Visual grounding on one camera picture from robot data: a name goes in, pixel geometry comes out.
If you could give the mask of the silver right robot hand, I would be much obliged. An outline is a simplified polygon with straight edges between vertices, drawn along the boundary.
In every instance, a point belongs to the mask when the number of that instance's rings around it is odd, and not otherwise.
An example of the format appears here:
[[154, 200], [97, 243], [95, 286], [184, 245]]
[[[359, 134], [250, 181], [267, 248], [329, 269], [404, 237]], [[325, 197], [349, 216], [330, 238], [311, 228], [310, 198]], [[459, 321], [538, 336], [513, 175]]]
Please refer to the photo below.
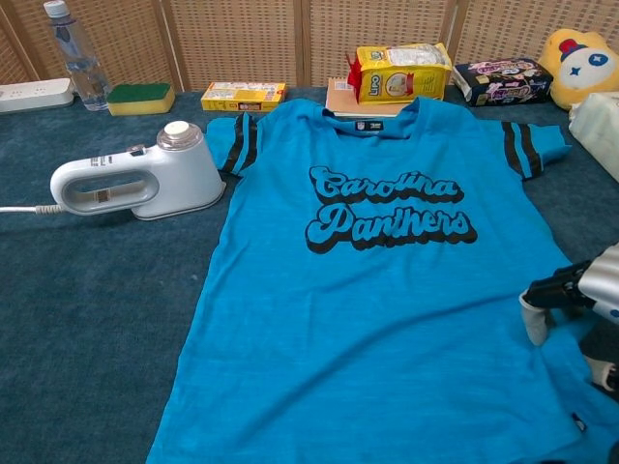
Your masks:
[[526, 333], [535, 346], [543, 345], [555, 326], [553, 310], [560, 310], [571, 319], [593, 312], [617, 324], [618, 245], [608, 247], [591, 260], [533, 281], [518, 300]]

